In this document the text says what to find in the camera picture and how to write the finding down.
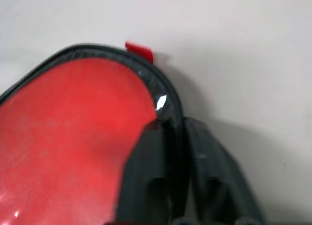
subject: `white background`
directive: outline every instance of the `white background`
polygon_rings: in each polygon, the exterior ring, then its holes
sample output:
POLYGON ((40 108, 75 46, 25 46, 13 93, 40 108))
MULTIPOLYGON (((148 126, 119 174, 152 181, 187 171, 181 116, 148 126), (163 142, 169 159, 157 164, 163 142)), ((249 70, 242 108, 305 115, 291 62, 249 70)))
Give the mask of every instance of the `white background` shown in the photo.
POLYGON ((0 0, 0 93, 79 42, 158 52, 270 221, 312 221, 312 0, 0 0))

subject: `red tab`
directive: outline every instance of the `red tab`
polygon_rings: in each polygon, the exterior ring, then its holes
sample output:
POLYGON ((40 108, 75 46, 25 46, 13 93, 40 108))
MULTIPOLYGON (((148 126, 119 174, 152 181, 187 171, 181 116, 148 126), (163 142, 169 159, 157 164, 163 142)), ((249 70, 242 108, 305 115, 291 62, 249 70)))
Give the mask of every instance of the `red tab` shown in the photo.
POLYGON ((145 58, 149 62, 154 63, 153 53, 152 53, 151 49, 149 49, 148 47, 144 47, 144 46, 137 45, 134 43, 126 42, 125 48, 128 52, 137 54, 137 55, 145 58))

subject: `white wall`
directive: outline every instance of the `white wall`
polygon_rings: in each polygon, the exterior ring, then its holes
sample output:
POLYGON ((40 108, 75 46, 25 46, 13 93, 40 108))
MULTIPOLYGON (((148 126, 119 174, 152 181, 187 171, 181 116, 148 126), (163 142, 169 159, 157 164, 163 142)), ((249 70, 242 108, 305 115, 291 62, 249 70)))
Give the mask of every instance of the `white wall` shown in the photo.
POLYGON ((0 0, 0 93, 73 43, 161 53, 271 221, 312 221, 312 0, 0 0))

